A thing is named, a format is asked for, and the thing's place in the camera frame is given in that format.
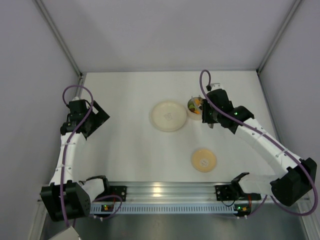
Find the round lunch box container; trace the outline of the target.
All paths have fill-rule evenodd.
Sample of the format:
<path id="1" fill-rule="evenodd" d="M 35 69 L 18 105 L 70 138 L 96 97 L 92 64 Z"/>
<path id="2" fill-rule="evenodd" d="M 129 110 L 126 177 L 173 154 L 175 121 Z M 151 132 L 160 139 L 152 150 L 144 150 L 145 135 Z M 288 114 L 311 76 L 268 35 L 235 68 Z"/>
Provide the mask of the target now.
<path id="1" fill-rule="evenodd" d="M 187 102 L 187 114 L 192 120 L 202 120 L 203 99 L 200 96 L 191 97 Z"/>

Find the green round food piece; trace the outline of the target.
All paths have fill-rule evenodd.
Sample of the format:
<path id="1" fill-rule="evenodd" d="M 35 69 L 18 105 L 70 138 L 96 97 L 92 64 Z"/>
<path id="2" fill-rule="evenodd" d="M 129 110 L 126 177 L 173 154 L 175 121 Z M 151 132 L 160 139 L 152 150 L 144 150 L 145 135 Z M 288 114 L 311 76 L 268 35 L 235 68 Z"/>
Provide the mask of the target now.
<path id="1" fill-rule="evenodd" d="M 195 108 L 195 106 L 194 106 L 193 103 L 191 103 L 188 107 L 189 107 L 190 109 Z"/>

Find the beige round lid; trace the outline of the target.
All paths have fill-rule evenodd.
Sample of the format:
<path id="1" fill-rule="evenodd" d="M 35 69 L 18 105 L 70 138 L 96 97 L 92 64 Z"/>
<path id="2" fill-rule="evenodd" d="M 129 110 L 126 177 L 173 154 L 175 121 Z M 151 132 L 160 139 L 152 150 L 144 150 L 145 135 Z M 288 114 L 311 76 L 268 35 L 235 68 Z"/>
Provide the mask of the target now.
<path id="1" fill-rule="evenodd" d="M 197 171 L 208 173 L 217 166 L 217 157 L 209 149 L 200 148 L 192 154 L 191 164 Z"/>

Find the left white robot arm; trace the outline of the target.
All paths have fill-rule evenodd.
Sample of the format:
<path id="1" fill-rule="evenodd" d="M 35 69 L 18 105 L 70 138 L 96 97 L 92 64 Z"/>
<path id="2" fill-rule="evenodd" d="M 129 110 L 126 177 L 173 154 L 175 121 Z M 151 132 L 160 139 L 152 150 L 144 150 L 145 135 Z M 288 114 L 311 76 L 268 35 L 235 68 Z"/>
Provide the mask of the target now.
<path id="1" fill-rule="evenodd" d="M 87 217 L 91 203 L 111 193 L 106 176 L 80 179 L 82 151 L 87 139 L 108 119 L 109 115 L 94 101 L 74 99 L 67 105 L 70 112 L 60 127 L 60 153 L 49 185 L 42 187 L 40 197 L 54 222 Z"/>

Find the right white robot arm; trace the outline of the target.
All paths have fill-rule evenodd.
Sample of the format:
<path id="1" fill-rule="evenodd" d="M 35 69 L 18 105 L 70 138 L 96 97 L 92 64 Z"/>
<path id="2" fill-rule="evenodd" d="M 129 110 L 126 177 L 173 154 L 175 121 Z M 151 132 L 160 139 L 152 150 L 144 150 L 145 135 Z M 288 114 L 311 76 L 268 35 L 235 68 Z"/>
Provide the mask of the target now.
<path id="1" fill-rule="evenodd" d="M 312 189 L 317 164 L 302 159 L 273 138 L 244 106 L 234 107 L 227 92 L 218 88 L 202 101 L 202 122 L 220 124 L 246 142 L 272 168 L 271 175 L 244 172 L 231 181 L 240 194 L 269 195 L 290 207 Z"/>

